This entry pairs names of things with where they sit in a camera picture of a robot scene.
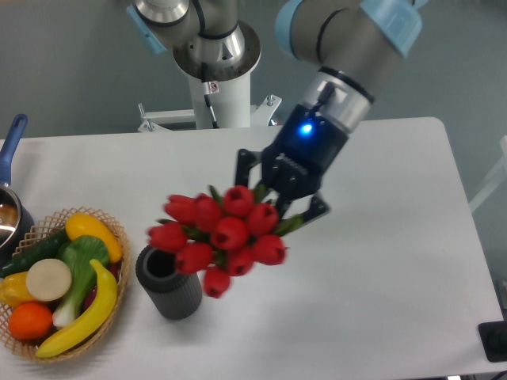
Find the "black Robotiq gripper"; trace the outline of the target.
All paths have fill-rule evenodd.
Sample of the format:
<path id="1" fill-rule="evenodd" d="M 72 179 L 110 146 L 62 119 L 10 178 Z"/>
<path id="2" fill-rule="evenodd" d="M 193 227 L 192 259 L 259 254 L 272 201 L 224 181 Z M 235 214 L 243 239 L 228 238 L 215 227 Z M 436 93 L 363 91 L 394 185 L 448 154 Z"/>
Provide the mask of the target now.
<path id="1" fill-rule="evenodd" d="M 306 211 L 282 220 L 275 228 L 276 234 L 290 234 L 330 212 L 329 204 L 316 192 L 348 139 L 329 120 L 298 104 L 262 152 L 238 150 L 234 185 L 248 188 L 251 169 L 261 164 L 262 183 L 285 199 L 298 200 L 315 193 Z"/>

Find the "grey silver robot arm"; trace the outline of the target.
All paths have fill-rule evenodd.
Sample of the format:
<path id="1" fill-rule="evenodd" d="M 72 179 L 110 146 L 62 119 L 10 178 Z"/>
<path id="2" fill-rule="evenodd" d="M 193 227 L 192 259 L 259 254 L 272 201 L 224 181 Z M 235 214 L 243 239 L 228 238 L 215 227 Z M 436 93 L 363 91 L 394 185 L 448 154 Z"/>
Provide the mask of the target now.
<path id="1" fill-rule="evenodd" d="M 235 183 L 261 167 L 255 192 L 277 194 L 280 234 L 326 214 L 322 178 L 382 88 L 402 65 L 422 21 L 419 1 L 289 1 L 275 38 L 290 56 L 318 67 L 274 141 L 238 152 Z M 199 129 L 248 127 L 257 33 L 236 1 L 133 1 L 127 14 L 154 52 L 171 51 L 187 76 Z"/>

